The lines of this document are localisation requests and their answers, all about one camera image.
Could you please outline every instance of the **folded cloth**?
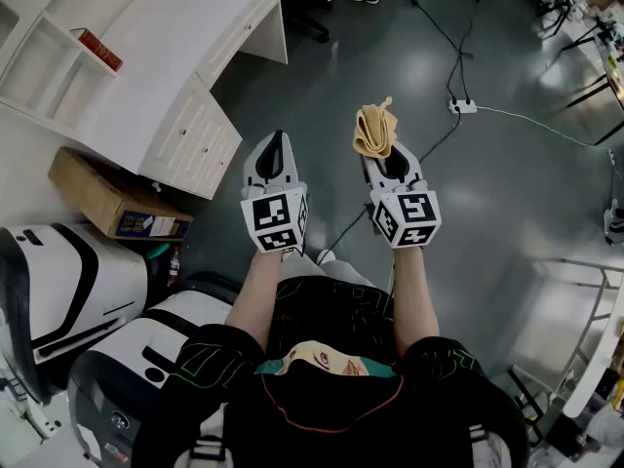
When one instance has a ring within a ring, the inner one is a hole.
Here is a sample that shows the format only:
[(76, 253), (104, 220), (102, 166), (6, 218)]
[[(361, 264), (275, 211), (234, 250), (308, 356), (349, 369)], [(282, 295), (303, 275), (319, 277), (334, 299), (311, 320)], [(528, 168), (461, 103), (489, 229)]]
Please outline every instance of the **folded cloth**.
[(370, 158), (387, 158), (392, 144), (397, 139), (394, 133), (397, 119), (386, 110), (392, 103), (387, 97), (381, 105), (365, 105), (356, 115), (353, 147), (356, 151)]

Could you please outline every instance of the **white power strip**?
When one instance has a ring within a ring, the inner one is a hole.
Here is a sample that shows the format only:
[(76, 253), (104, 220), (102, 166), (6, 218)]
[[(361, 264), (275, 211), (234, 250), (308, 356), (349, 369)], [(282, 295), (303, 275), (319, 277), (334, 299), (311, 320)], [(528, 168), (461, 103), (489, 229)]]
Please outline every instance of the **white power strip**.
[(452, 114), (472, 114), (477, 112), (477, 104), (472, 99), (469, 102), (465, 100), (449, 100), (448, 110)]

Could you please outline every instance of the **black and white marker cube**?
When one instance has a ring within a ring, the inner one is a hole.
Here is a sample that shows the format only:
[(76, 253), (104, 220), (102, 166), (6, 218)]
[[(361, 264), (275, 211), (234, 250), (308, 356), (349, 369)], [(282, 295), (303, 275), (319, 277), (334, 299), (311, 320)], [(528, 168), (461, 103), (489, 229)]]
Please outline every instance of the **black and white marker cube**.
[(380, 194), (373, 220), (393, 249), (428, 245), (442, 224), (434, 191)]
[(303, 244), (308, 205), (302, 187), (241, 202), (247, 229), (264, 253)]

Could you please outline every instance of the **forearm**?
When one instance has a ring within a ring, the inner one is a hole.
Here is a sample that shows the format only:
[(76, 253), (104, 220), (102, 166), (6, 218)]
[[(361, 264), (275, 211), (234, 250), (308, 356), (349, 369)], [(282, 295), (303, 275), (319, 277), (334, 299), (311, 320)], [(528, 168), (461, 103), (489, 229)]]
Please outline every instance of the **forearm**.
[(416, 341), (439, 336), (420, 248), (394, 251), (394, 335), (399, 357)]
[(264, 351), (271, 330), (281, 271), (282, 252), (256, 253), (243, 288), (225, 319), (226, 326), (247, 332)]

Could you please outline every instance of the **blue label on box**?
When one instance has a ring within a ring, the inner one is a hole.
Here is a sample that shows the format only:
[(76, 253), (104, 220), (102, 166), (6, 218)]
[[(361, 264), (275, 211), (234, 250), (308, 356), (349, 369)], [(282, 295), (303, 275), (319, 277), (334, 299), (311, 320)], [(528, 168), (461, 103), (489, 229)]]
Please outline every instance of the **blue label on box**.
[(161, 235), (152, 233), (152, 229), (158, 226), (158, 218), (162, 217), (139, 212), (124, 212), (117, 224), (115, 235), (126, 238), (182, 239), (191, 224), (189, 221), (176, 219), (169, 235)]

